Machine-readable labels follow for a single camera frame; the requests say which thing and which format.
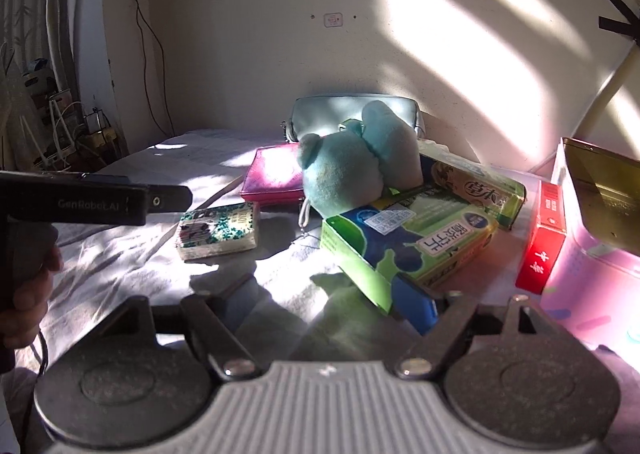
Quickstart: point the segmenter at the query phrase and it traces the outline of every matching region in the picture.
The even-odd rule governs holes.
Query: power outlet
[[[335,14],[324,15],[324,26],[327,28],[341,27],[342,26],[342,14],[336,12]]]

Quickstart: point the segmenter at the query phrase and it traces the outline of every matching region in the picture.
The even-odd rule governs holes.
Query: screw
[[[424,358],[408,358],[398,367],[398,374],[402,376],[423,376],[433,369],[431,362]]]
[[[254,373],[255,364],[248,358],[234,358],[223,366],[226,376],[247,376]]]

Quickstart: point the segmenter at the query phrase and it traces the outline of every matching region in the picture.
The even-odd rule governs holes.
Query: teal stuffed toy
[[[305,135],[298,147],[305,196],[323,218],[366,205],[380,197],[378,159],[351,131]]]
[[[310,133],[300,140],[305,196],[323,218],[368,205],[385,187],[422,184],[414,131],[381,101],[367,104],[362,120],[346,121],[338,133]]]

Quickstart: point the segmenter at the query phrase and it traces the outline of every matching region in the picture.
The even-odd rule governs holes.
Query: white bed sheet
[[[234,131],[193,131],[130,155],[101,173],[136,183],[187,185],[199,205],[254,158],[256,147],[277,142]],[[489,304],[504,304],[524,249],[538,179],[510,173],[529,191],[510,232],[499,231],[487,250],[456,272],[443,289],[462,289]],[[230,193],[215,205],[239,201]],[[383,317],[318,249],[319,220],[301,235],[297,210],[262,213],[260,246],[247,253],[184,263],[174,246],[179,215],[149,217],[144,227],[58,225],[64,271],[56,276],[42,329],[51,361],[131,295],[152,304],[176,303],[192,290],[229,294],[225,318],[244,346],[266,365],[276,358],[367,360],[400,354],[417,338],[406,322]],[[22,362],[29,362],[23,355]],[[610,435],[616,452],[640,452],[640,376],[613,355],[604,358],[625,387],[623,410]]]

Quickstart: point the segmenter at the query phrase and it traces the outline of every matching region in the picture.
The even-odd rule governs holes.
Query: finger
[[[35,328],[47,314],[47,303],[40,303],[28,311],[9,309],[2,313],[0,334],[4,338],[18,337]]]
[[[62,270],[65,266],[65,261],[62,259],[62,253],[57,245],[53,245],[42,264],[51,272],[60,272]]]
[[[49,299],[53,290],[53,276],[47,269],[40,269],[33,279],[24,282],[14,293],[14,306],[18,311],[28,311]]]
[[[36,326],[35,328],[21,335],[14,336],[14,337],[5,337],[3,341],[4,347],[8,349],[26,348],[33,343],[39,331],[40,331],[40,326]]]

